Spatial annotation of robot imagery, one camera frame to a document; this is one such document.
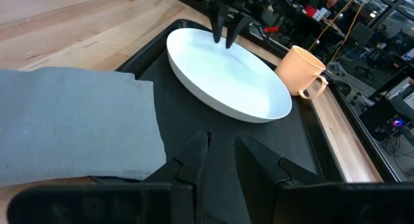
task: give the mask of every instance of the wooden table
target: wooden table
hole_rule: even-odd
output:
[[[210,26],[207,17],[178,0],[0,0],[0,67],[32,71],[71,66],[113,71],[176,19]],[[238,37],[264,59],[280,58]],[[313,100],[347,181],[381,181],[330,90]],[[8,202],[39,184],[91,183],[87,178],[0,188],[0,224]]]

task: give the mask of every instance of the black serving tray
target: black serving tray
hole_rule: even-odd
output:
[[[240,132],[249,134],[282,157],[328,181],[343,181],[311,101],[293,96],[292,111],[285,118],[252,124],[227,117],[193,96],[169,66],[166,41],[169,33],[178,28],[210,31],[198,23],[177,20],[117,71],[133,73],[137,80],[154,83],[155,111],[167,158],[179,153],[196,132],[212,132],[205,167],[206,213],[227,223],[249,223],[234,157],[234,140]],[[263,61],[269,69],[276,67]],[[133,182],[115,178],[95,179],[104,183]]]

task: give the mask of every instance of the folded towel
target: folded towel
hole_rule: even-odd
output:
[[[145,179],[165,162],[152,82],[76,68],[0,69],[0,186]]]

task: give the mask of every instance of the white plate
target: white plate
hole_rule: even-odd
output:
[[[251,52],[225,38],[214,43],[211,32],[173,31],[168,59],[181,83],[205,104],[229,117],[253,123],[282,118],[292,109],[285,84]]]

